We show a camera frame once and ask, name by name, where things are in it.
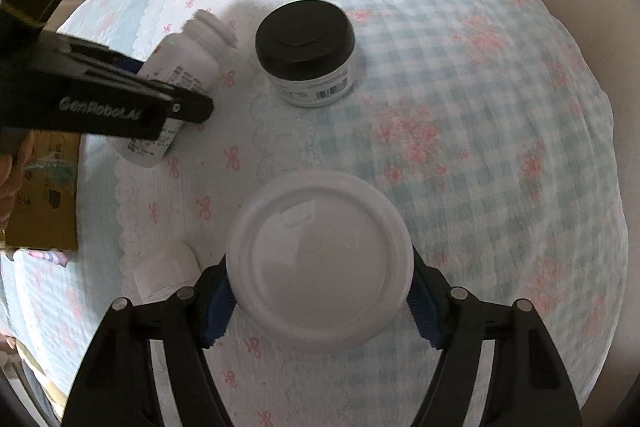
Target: white plastic lid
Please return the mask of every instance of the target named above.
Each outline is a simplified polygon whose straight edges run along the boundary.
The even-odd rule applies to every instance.
[[[239,306],[273,341],[329,353],[366,342],[398,313],[414,258],[384,194],[344,172],[306,171],[243,207],[226,266]]]
[[[218,19],[218,17],[213,15],[213,13],[206,10],[196,10],[196,13],[193,14],[193,18],[213,28],[220,35],[223,41],[225,41],[227,46],[235,48],[236,44],[238,44],[236,34],[231,30],[231,28]]]

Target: bottle label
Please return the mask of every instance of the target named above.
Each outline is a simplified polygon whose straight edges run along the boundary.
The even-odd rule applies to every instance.
[[[350,62],[347,61],[339,70],[319,79],[320,81],[286,82],[278,79],[278,92],[284,100],[295,105],[326,105],[340,98],[353,85],[353,77]]]
[[[145,78],[157,79],[158,76],[164,78],[164,74],[161,73],[161,69],[147,73],[144,66],[142,66],[140,70],[140,75]],[[184,87],[185,89],[205,93],[201,81],[181,66],[176,66],[174,70],[164,78],[163,82],[171,84],[172,86]],[[174,141],[175,135],[178,134],[181,127],[181,120],[167,119],[157,140],[129,139],[126,146],[127,152],[139,158],[162,157],[166,150],[169,149],[171,142]]]

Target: human hand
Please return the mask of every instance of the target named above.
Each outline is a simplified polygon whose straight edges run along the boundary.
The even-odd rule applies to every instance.
[[[5,343],[10,349],[15,349],[15,337],[13,337],[8,331],[4,331],[0,328],[0,347],[2,343]]]
[[[34,142],[33,131],[29,131],[15,160],[11,155],[0,155],[0,230],[5,230],[9,223],[15,195],[22,187],[24,164],[31,158]]]

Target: cardboard box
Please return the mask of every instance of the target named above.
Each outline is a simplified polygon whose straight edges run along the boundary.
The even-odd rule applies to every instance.
[[[30,164],[54,158],[74,166],[78,172],[80,136],[78,134],[36,131]],[[14,211],[4,231],[9,248],[36,250],[77,250],[76,184],[56,183],[50,171],[26,171],[22,188],[15,198]]]

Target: metal screw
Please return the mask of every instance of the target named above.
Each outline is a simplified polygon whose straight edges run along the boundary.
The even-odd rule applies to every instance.
[[[176,292],[176,295],[181,301],[186,301],[188,299],[191,299],[191,297],[193,297],[195,293],[196,290],[194,290],[191,286],[183,286]]]
[[[111,303],[111,308],[116,310],[117,312],[122,311],[129,305],[129,301],[127,301],[124,297],[118,297]]]
[[[522,312],[530,312],[533,309],[533,304],[527,301],[527,299],[518,299],[516,306]]]
[[[463,301],[469,296],[469,292],[466,291],[463,287],[454,286],[451,289],[451,296],[458,301]]]

